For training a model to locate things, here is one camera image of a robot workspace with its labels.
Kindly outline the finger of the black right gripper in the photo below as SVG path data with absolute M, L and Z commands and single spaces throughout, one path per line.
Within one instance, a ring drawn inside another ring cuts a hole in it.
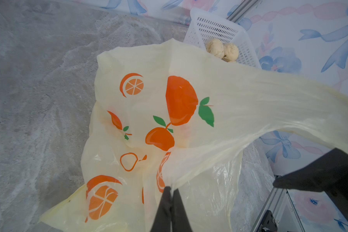
M 348 174 L 348 154 L 333 149 L 306 167 L 277 178 L 273 186 L 281 189 L 322 192 Z

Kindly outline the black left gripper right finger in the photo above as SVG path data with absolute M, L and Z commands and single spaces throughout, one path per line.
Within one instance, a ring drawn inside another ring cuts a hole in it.
M 193 232 L 182 202 L 182 198 L 180 196 L 179 189 L 174 191 L 172 201 L 172 231 Z

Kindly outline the right aluminium corner post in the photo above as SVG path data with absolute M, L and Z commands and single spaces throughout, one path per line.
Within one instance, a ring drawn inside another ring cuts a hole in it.
M 262 0 L 242 1 L 234 10 L 231 10 L 231 14 L 227 16 L 227 20 L 238 23 L 247 12 L 251 11 L 261 3 Z

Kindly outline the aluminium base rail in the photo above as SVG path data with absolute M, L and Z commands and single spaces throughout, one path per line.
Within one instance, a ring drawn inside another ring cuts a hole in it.
M 287 189 L 273 187 L 262 207 L 252 232 L 304 232 Z

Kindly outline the pale yellow pear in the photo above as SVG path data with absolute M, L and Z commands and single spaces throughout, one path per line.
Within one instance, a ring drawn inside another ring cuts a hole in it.
M 212 39 L 208 41 L 206 44 L 206 50 L 208 53 L 212 54 L 213 56 L 219 59 L 223 59 L 224 57 L 223 43 L 219 39 Z

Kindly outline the yellow plastic bag orange print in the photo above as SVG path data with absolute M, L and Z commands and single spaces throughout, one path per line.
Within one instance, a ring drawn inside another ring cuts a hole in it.
M 294 131 L 348 154 L 348 97 L 313 80 L 174 39 L 97 62 L 85 183 L 40 218 L 64 232 L 150 231 L 165 187 L 193 231 L 229 231 L 242 156 L 259 137 Z

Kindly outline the white perforated plastic basket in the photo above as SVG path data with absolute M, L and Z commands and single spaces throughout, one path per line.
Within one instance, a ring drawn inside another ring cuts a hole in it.
M 219 39 L 223 44 L 232 43 L 239 49 L 236 60 L 240 64 L 261 68 L 251 40 L 243 27 L 216 14 L 193 8 L 190 11 L 191 22 L 184 43 L 206 50 L 206 44 Z

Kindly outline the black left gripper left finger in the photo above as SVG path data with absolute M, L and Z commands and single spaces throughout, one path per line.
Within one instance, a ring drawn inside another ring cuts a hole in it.
M 165 187 L 150 232 L 171 232 L 172 207 L 171 188 Z

